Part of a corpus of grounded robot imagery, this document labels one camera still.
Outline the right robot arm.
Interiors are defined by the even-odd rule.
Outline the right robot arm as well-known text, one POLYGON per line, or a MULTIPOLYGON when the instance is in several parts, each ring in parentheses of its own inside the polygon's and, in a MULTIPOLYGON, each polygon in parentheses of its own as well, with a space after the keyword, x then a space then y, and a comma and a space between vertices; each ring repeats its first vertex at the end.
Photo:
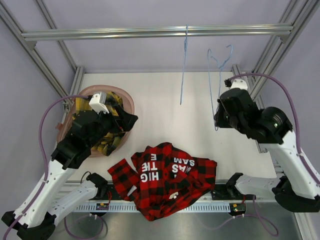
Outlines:
POLYGON ((217 100, 214 117, 219 128, 233 128, 257 141, 283 171, 275 178, 253 177, 236 172, 228 180, 226 192, 233 199, 241 195, 273 198, 293 213, 320 211, 320 175, 309 160, 301 159, 298 133, 287 115, 277 107, 258 108, 245 89, 232 88, 217 100))

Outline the yellow plaid shirt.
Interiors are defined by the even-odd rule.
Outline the yellow plaid shirt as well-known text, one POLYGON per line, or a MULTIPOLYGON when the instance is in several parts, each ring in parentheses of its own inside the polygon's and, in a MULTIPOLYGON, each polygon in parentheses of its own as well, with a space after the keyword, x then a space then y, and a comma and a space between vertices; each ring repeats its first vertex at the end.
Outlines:
POLYGON ((117 110, 124 110, 124 102, 117 93, 106 92, 105 105, 109 114, 96 113, 89 106, 92 96, 75 99, 75 113, 69 133, 83 140, 92 151, 109 156, 121 145, 127 133, 121 131, 115 122, 117 110))

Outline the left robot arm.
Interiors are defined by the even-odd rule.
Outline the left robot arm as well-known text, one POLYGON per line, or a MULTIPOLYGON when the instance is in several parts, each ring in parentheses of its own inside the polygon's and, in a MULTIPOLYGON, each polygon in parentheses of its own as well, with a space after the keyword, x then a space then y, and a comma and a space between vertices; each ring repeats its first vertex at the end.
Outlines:
POLYGON ((91 149, 108 133, 129 132, 138 116, 117 108, 111 113, 80 111, 70 130, 51 155, 45 173, 24 203, 14 211, 7 211, 1 220, 17 231, 22 240, 47 240, 56 226, 80 204, 107 195, 108 182, 93 173, 78 188, 55 201, 65 182, 91 155, 91 149))

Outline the red black plaid shirt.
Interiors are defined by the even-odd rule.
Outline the red black plaid shirt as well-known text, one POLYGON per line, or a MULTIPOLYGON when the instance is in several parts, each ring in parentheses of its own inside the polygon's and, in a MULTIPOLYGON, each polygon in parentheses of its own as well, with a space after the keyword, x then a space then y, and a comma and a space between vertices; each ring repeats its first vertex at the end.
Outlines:
POLYGON ((217 162, 194 157, 170 142, 147 146, 108 169, 124 201, 134 202, 148 220, 168 217, 194 204, 216 185, 217 162))

